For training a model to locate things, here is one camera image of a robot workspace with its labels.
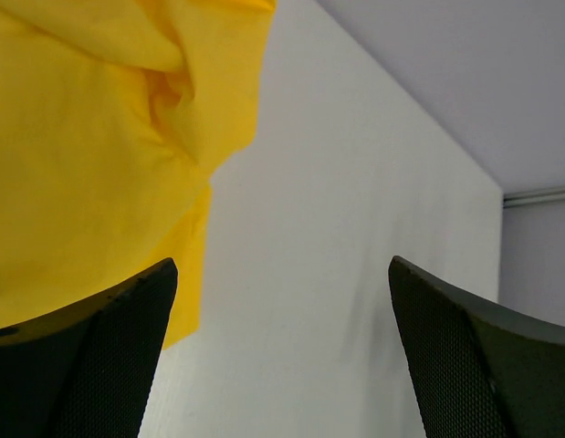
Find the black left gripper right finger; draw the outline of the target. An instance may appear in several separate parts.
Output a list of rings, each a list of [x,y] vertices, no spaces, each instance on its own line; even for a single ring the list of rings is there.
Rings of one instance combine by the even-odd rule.
[[[399,256],[388,277],[426,436],[565,437],[565,327]]]

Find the yellow shorts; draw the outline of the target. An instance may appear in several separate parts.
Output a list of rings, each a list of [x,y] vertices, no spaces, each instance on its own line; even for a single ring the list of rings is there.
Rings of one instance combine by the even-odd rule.
[[[272,1],[0,1],[0,329],[171,258],[194,333],[213,173],[256,133]]]

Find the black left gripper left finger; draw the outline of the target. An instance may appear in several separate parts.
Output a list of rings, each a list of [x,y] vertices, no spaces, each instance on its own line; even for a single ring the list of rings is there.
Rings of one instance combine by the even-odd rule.
[[[176,295],[171,258],[0,328],[0,437],[136,437]]]

